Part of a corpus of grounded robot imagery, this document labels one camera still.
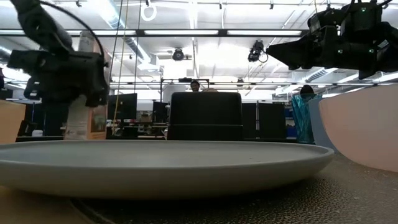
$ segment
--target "ceiling light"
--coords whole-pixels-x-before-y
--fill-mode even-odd
[[[304,85],[310,85],[310,86],[317,85],[317,86],[323,86],[323,87],[329,86],[329,85],[333,85],[332,83],[303,83],[303,84]]]
[[[26,85],[22,86],[21,84],[20,85],[7,84],[7,85],[12,86],[12,87],[16,87],[16,88],[20,88],[20,89],[23,89],[23,90],[26,88]]]
[[[145,35],[217,35],[218,30],[145,30]]]
[[[11,54],[11,52],[12,52],[12,50],[9,50],[9,49],[7,49],[5,47],[1,47],[1,46],[0,46],[0,50],[4,51],[7,54]]]
[[[6,78],[10,78],[12,80],[27,81],[30,79],[30,75],[7,67],[3,68],[2,73]]]
[[[268,36],[278,36],[278,35],[301,35],[301,30],[228,30],[228,35],[268,35]]]
[[[338,86],[373,86],[373,83],[339,83]]]
[[[4,30],[0,30],[0,34],[1,35],[25,35],[25,32],[23,30],[12,30],[12,29],[4,29]]]
[[[82,32],[82,30],[67,30],[69,35],[80,35],[80,33]],[[126,35],[136,35],[137,32],[135,30],[93,30],[93,32],[98,35],[98,36],[102,36],[102,35],[124,35],[124,32],[126,32]]]
[[[349,82],[349,81],[352,81],[352,80],[354,80],[354,79],[356,79],[356,78],[358,78],[358,77],[359,77],[359,75],[358,75],[358,73],[357,73],[357,74],[355,74],[355,75],[348,76],[348,77],[346,77],[346,78],[344,78],[344,79],[342,79],[342,80],[339,80],[339,81],[337,81],[337,82],[338,82],[338,83]]]

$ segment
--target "person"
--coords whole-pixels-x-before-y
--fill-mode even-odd
[[[192,89],[193,92],[199,92],[199,89],[200,89],[200,84],[199,84],[199,82],[196,81],[196,80],[192,80],[192,82],[191,82],[191,89]]]
[[[308,96],[309,94],[313,95],[315,93],[310,85],[304,85],[300,90],[300,96]]]
[[[304,85],[300,90],[300,95],[292,98],[293,117],[297,130],[297,142],[299,143],[315,143],[308,102],[319,97],[321,96],[316,95],[310,85]]]

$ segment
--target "cable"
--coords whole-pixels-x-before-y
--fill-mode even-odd
[[[39,3],[43,4],[43,5],[46,5],[46,6],[50,6],[50,7],[54,8],[54,9],[56,9],[58,11],[61,11],[61,12],[65,13],[66,15],[74,18],[74,20],[78,21],[83,27],[85,27],[93,35],[95,41],[97,41],[98,46],[99,46],[99,51],[101,52],[102,58],[103,58],[103,60],[105,62],[104,48],[103,48],[100,40],[98,39],[97,35],[94,33],[94,31],[85,22],[83,22],[81,19],[79,19],[79,17],[73,15],[71,12],[69,12],[69,11],[59,7],[59,6],[56,6],[54,4],[51,4],[51,3],[45,2],[45,1],[39,1]]]
[[[129,15],[129,7],[126,8],[126,18],[124,19],[125,21],[127,21],[127,17]],[[126,38],[126,29],[127,26],[124,26],[124,32],[123,32],[123,40]],[[126,43],[126,41],[123,41],[122,44],[122,57],[120,59],[120,70],[119,70],[119,80],[118,80],[118,94],[116,95],[116,106],[114,108],[114,114],[113,114],[113,124],[112,124],[112,135],[115,134],[115,128],[114,128],[114,123],[116,121],[116,115],[118,113],[118,105],[119,105],[119,94],[120,94],[120,82],[121,82],[121,77],[122,77],[122,66],[123,66],[123,57],[124,57],[124,44]]]
[[[318,14],[317,0],[313,0],[313,5],[315,6],[315,13]]]
[[[264,62],[260,61],[260,59],[259,59],[259,62],[261,62],[261,63],[266,63],[266,62],[268,62],[269,57],[268,57],[268,54],[267,54],[267,53],[266,53],[266,56],[267,56],[267,59],[266,59]]]
[[[390,2],[392,2],[392,0],[384,1],[384,2],[380,3],[379,6],[383,7],[383,6],[385,6],[386,4],[389,4]]]

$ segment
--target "gray tray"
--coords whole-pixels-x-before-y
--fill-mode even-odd
[[[0,185],[86,198],[255,192],[306,179],[333,158],[332,149],[269,142],[48,141],[0,149]]]

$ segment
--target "ceiling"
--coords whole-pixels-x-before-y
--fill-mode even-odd
[[[108,0],[79,1],[49,1],[74,13],[85,21],[92,29],[110,29],[104,20],[104,14],[109,14],[110,9],[102,5]],[[140,4],[145,1],[134,0],[109,0],[116,5],[116,12],[120,11],[121,18],[125,20],[128,29],[308,29],[307,20],[315,13],[314,0],[274,0],[274,8],[270,9],[270,1],[251,0],[167,0],[155,1],[157,14],[151,21],[145,21],[140,15]],[[341,7],[349,3],[349,0],[331,0],[332,7]],[[44,7],[49,14],[65,29],[83,29],[76,21],[67,15],[51,8]],[[317,10],[326,8],[326,0],[317,1]],[[390,4],[383,12],[383,20],[398,27],[398,2]],[[145,9],[144,14],[150,17],[152,9]],[[20,29],[17,13],[9,1],[0,1],[0,30]],[[143,51],[149,55],[157,55],[159,65],[164,67],[164,78],[193,77],[209,78],[214,82],[236,82],[238,78],[244,78],[245,82],[297,82],[321,68],[311,70],[289,71],[287,66],[278,60],[269,57],[264,64],[259,62],[249,63],[248,53],[257,37],[139,37],[137,43]],[[297,38],[261,38],[264,45],[278,44],[296,40]],[[160,80],[160,72],[153,70],[141,70],[137,68],[136,57],[131,48],[123,44],[122,38],[101,37],[101,43],[109,53],[115,53],[113,64],[114,81],[137,80],[137,82],[156,82]],[[73,38],[73,47],[78,48],[78,37]],[[0,46],[9,50],[39,49],[39,46],[27,37],[0,37]],[[171,52],[176,48],[182,48],[184,54],[193,55],[195,60],[183,60],[174,62]],[[338,82],[339,80],[355,74],[352,70],[335,70],[314,82]],[[236,86],[216,86],[219,89],[236,89]],[[137,85],[143,90],[157,89],[157,85]],[[252,93],[259,97],[262,90],[269,91],[270,87],[259,87]]]

